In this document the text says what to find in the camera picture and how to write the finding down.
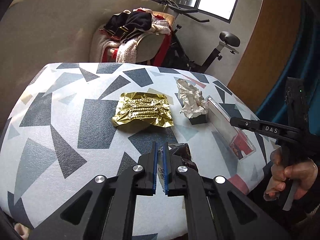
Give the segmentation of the person's right hand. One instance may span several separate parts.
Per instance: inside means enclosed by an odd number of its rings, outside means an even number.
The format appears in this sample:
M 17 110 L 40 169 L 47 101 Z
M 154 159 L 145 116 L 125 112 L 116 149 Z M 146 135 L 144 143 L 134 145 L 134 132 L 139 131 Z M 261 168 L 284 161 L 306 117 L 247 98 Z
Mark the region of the person's right hand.
M 292 179 L 298 182 L 294 195 L 295 200 L 299 200 L 311 189 L 318 175 L 318 167 L 311 160 L 284 167 L 281 164 L 281 148 L 274 150 L 271 155 L 273 163 L 271 167 L 272 177 L 268 183 L 264 197 L 266 200 L 274 200 L 276 196 L 285 190 L 285 181 Z

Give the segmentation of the person's left hand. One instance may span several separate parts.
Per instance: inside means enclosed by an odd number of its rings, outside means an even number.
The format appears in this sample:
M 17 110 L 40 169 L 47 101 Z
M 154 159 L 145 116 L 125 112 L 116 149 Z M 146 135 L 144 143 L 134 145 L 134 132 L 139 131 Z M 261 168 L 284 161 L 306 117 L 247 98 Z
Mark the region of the person's left hand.
M 23 240 L 28 240 L 31 232 L 28 227 L 22 225 L 21 223 L 17 223 L 14 225 L 14 229 Z

